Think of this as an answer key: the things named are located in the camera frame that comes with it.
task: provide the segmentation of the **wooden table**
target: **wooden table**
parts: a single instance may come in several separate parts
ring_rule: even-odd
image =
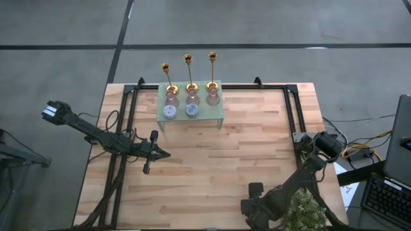
[[[119,110],[123,86],[107,85],[100,128],[111,111]],[[314,85],[298,83],[298,88],[307,131],[324,130]],[[221,130],[215,121],[169,123],[158,144],[171,153],[170,158],[153,163],[149,175],[142,173],[145,160],[127,164],[117,228],[249,228],[240,211],[240,200],[248,197],[248,184],[263,182],[267,192],[296,170],[284,96],[281,90],[225,90],[223,100]],[[147,137],[159,129],[156,103],[156,90],[139,91],[134,116],[138,136]],[[101,152],[95,146],[91,157]],[[84,221],[103,196],[109,159],[107,154],[89,164],[75,225]],[[333,165],[327,167],[319,188],[331,210],[347,223]],[[107,215],[111,216],[110,207]]]

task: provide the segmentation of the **green plant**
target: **green plant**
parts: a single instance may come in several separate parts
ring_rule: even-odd
[[[283,217],[285,231],[326,230],[325,209],[310,192],[299,189],[292,197],[288,212]]]

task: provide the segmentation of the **white label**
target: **white label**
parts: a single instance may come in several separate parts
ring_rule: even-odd
[[[47,115],[53,116],[53,117],[56,115],[56,113],[50,112],[49,110],[46,110],[46,109],[44,109],[43,112],[46,113]]]
[[[52,112],[56,112],[56,111],[57,111],[57,109],[55,109],[55,108],[53,108],[53,107],[51,107],[51,106],[47,106],[46,109],[49,110],[49,111],[52,111]]]
[[[402,190],[403,188],[401,188],[400,186],[388,181],[388,180],[384,180],[384,183],[386,183],[387,185],[393,186],[394,188],[398,189],[398,190]]]

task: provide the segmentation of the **gray floor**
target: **gray floor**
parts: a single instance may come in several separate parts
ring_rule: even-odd
[[[126,4],[0,1],[0,45],[115,44]],[[134,3],[125,44],[411,42],[410,23],[401,0],[144,0]],[[165,81],[164,62],[173,80],[186,80],[185,53],[193,55],[194,78],[206,80],[208,52],[122,51],[114,82]],[[264,82],[314,82],[329,119],[395,112],[399,95],[411,92],[411,49],[216,52],[216,78],[224,82],[250,82],[255,76]],[[49,124],[40,113],[48,100],[58,99],[75,112],[97,114],[113,53],[0,51],[0,127],[53,158],[49,169],[31,168],[12,230],[71,225],[90,147],[82,134]],[[336,125],[353,140],[384,132],[392,121]],[[385,156],[386,148],[377,151]]]

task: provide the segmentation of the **black clamp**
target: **black clamp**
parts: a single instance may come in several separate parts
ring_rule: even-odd
[[[254,80],[254,83],[257,83],[258,88],[260,88],[260,89],[264,88],[263,82],[261,81],[261,79],[259,77],[256,77],[256,79]]]

